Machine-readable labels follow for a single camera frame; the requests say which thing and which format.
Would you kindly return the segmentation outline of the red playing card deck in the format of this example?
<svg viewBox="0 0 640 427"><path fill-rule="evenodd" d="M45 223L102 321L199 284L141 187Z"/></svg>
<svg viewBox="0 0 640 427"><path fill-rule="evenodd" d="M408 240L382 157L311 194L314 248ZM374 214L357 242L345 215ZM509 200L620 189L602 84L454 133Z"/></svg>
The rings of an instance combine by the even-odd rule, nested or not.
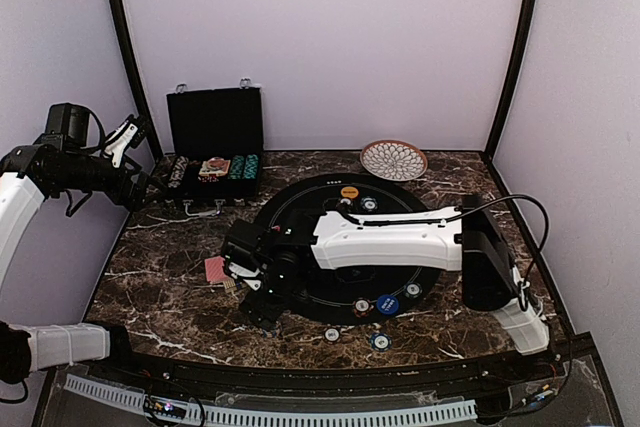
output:
<svg viewBox="0 0 640 427"><path fill-rule="evenodd" d="M223 287L226 291L234 291L236 282L224 272L225 259L221 256L208 258L204 262L206 280L214 287Z"/></svg>

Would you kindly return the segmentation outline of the brown white chip stack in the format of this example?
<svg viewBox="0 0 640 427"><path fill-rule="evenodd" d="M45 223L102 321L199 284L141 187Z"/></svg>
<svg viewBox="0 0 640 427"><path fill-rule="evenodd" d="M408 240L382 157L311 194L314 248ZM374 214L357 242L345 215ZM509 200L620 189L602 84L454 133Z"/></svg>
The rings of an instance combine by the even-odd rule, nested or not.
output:
<svg viewBox="0 0 640 427"><path fill-rule="evenodd" d="M337 342L340 337L341 333L337 328L328 328L324 332L324 339L330 343Z"/></svg>

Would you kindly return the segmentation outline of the blue small blind button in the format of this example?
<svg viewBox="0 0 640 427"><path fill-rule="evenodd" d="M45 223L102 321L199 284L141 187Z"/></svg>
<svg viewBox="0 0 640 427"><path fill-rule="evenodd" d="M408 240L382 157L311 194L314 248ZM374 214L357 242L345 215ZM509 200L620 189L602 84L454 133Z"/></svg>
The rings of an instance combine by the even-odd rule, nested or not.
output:
<svg viewBox="0 0 640 427"><path fill-rule="evenodd" d="M381 295L376 300L376 309L383 315L394 316L397 314L399 307L399 300L394 295Z"/></svg>

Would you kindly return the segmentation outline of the orange big blind button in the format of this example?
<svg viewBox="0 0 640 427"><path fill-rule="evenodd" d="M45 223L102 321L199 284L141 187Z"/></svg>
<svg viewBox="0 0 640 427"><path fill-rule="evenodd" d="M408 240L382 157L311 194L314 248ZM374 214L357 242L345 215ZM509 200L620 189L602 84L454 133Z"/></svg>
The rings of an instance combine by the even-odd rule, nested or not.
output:
<svg viewBox="0 0 640 427"><path fill-rule="evenodd" d="M359 196L359 190L355 186L345 186L341 188L340 195L342 198L353 200Z"/></svg>

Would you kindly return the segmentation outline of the single blue chip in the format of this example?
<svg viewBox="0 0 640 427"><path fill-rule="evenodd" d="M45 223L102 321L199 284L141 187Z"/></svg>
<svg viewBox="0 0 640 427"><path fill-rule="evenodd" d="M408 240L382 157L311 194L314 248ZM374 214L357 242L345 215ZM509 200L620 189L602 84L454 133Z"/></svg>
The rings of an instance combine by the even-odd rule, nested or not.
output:
<svg viewBox="0 0 640 427"><path fill-rule="evenodd" d="M378 202L374 197L363 197L360 201L361 209L365 212L375 212L378 210Z"/></svg>

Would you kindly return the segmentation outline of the blue white chip stack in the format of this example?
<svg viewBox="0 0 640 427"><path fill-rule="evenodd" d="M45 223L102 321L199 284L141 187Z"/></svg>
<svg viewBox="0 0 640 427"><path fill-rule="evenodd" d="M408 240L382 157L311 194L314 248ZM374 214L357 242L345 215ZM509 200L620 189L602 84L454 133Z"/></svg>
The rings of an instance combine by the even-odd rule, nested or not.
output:
<svg viewBox="0 0 640 427"><path fill-rule="evenodd" d="M273 329L262 329L261 336L263 338L277 338L280 335L280 329L278 327Z"/></svg>

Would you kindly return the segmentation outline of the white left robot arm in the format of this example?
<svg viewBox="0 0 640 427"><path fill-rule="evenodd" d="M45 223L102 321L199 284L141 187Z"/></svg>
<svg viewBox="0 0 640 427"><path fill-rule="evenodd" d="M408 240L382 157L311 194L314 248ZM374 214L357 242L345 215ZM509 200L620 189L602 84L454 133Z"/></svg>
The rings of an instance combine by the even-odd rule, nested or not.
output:
<svg viewBox="0 0 640 427"><path fill-rule="evenodd" d="M113 204L135 211L149 182L140 165L126 154L144 140L148 122L128 116L111 133L100 129L94 146L87 143L96 114L87 107L61 103L50 107L44 132L31 145L18 146L1 160L1 271L6 273L31 220L48 199L82 193L69 200L73 216L96 192ZM140 359L130 353L126 329L117 325L1 325L1 379L19 384L33 372L54 366L101 360L120 383L141 374Z"/></svg>

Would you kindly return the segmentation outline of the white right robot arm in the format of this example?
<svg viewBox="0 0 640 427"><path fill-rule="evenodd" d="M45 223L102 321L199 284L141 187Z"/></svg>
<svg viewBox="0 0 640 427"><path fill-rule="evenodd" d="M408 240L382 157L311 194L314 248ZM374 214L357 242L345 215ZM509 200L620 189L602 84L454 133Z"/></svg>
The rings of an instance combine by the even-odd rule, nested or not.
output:
<svg viewBox="0 0 640 427"><path fill-rule="evenodd" d="M294 214L280 229L236 221L223 244L227 275L252 290L249 314L273 323L311 258L322 271L355 267L421 267L459 272L467 308L490 313L516 352L510 371L534 379L549 363L550 331L529 296L529 281L511 260L485 204L402 214L351 215L345 202L322 214Z"/></svg>

